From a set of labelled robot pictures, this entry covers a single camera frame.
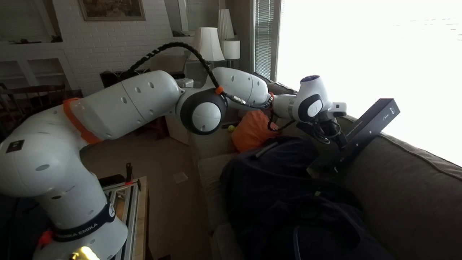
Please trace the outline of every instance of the couch cushion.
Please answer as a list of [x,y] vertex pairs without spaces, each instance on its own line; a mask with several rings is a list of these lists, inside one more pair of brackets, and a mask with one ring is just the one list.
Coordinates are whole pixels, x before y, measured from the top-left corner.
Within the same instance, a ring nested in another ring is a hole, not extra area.
[[211,237],[211,247],[214,260],[244,260],[243,250],[228,223],[217,227],[217,231]]
[[191,133],[189,140],[192,153],[198,159],[235,152],[227,129],[220,129],[207,136]]
[[233,158],[234,153],[225,153],[205,158],[198,162],[211,231],[215,231],[220,224],[224,224],[228,220],[220,175]]
[[459,166],[381,136],[344,174],[371,231],[397,259],[462,259]]

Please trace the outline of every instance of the window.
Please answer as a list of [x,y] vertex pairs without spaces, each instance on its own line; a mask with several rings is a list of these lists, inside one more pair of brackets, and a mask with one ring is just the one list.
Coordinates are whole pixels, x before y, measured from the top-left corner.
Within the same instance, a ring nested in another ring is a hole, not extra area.
[[254,39],[254,71],[266,78],[276,75],[277,39],[279,36],[279,0],[256,0],[256,39]]
[[393,97],[384,133],[462,165],[461,13],[456,0],[285,0],[276,81],[318,74],[354,117]]

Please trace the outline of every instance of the cushion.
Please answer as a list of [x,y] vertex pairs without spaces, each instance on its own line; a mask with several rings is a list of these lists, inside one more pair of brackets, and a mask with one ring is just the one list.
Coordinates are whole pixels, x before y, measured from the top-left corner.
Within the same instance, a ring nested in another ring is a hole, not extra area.
[[234,153],[212,156],[199,161],[198,169],[201,174],[202,192],[207,203],[209,218],[209,231],[215,231],[220,224],[228,221],[227,207],[224,201],[224,190],[220,177],[225,165],[234,158]]
[[244,260],[241,247],[230,224],[222,224],[211,237],[211,250],[214,259],[220,260]]
[[250,110],[244,114],[235,130],[231,133],[231,140],[238,152],[248,152],[263,146],[267,140],[279,136],[279,132],[272,132],[269,117],[261,110]]
[[235,153],[234,145],[230,139],[230,132],[227,129],[218,129],[207,136],[189,133],[189,142],[192,153],[198,159],[212,158],[224,153]]
[[462,259],[462,169],[391,136],[344,171],[371,231],[397,259]]

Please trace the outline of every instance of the black cable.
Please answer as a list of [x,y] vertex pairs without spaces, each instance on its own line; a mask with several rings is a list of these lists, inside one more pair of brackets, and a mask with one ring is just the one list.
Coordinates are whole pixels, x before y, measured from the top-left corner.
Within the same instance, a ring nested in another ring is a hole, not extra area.
[[267,129],[269,129],[270,132],[282,132],[282,130],[287,129],[290,125],[295,123],[295,120],[290,120],[290,122],[286,123],[285,126],[282,126],[282,127],[279,127],[279,129],[273,129],[273,127],[272,127],[273,119],[274,119],[274,112],[270,110],[270,119],[269,119],[269,125],[267,125]]
[[324,145],[331,145],[331,136],[326,136],[326,133],[322,130],[319,126],[319,122],[303,122],[300,125],[306,125],[309,127],[305,127],[303,132],[309,136],[312,136],[315,140],[324,143]]
[[[133,77],[136,74],[136,70],[143,65],[145,62],[147,62],[149,60],[152,60],[153,57],[156,57],[158,54],[166,51],[166,49],[171,49],[171,48],[185,48],[188,51],[191,51],[201,62],[201,65],[204,67],[204,70],[207,71],[208,77],[211,78],[211,81],[214,83],[214,87],[215,88],[220,88],[220,84],[215,78],[215,75],[212,74],[211,68],[207,65],[205,60],[202,58],[202,55],[194,49],[191,45],[188,44],[184,44],[184,42],[171,42],[171,44],[166,44],[166,45],[162,45],[159,47],[158,49],[153,49],[152,52],[149,52],[147,55],[145,55],[142,60],[139,60],[137,62],[134,62],[126,73],[121,74],[120,80],[127,80],[130,77]],[[234,97],[234,96],[230,96],[227,94],[225,91],[220,93],[222,97],[225,99],[230,99],[231,101],[237,103],[237,104],[241,104],[241,106],[246,106],[246,107],[250,107],[250,109],[264,109],[267,107],[269,104],[272,104],[273,99],[272,96],[269,97],[269,100],[263,104],[247,104],[244,100],[238,99],[238,97]]]
[[328,139],[334,139],[342,133],[342,127],[338,122],[332,122],[332,125],[335,126],[335,133],[328,136]]
[[185,48],[188,49],[189,52],[192,52],[201,62],[201,65],[204,67],[204,70],[207,71],[208,77],[212,80],[215,88],[220,87],[215,75],[212,74],[211,68],[205,64],[202,55],[194,49],[191,45],[185,44],[185,42],[171,42],[171,44],[166,44],[166,45],[162,45],[159,47],[158,49],[153,49],[152,52],[149,52],[147,55],[145,55],[142,60],[139,60],[137,62],[134,62],[126,73],[121,74],[121,80],[127,80],[130,78],[132,75],[136,74],[136,70],[143,65],[145,62],[147,62],[149,60],[152,60],[153,57],[156,57],[158,54],[166,51],[166,49],[171,49],[171,48]]

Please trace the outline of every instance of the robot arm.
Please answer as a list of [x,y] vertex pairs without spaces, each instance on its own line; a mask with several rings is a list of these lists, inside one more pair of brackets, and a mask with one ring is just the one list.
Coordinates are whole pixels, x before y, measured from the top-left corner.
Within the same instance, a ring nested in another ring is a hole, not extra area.
[[111,259],[126,242],[127,229],[114,217],[97,177],[80,161],[84,146],[119,139],[172,112],[188,130],[208,135],[233,103],[273,103],[276,114],[296,122],[331,110],[319,77],[303,80],[295,96],[272,97],[266,83],[251,74],[217,68],[214,75],[220,88],[211,80],[202,88],[179,88],[162,71],[127,78],[29,117],[0,145],[0,192],[33,197],[54,224],[55,243],[38,249],[35,259],[68,259],[82,246]]

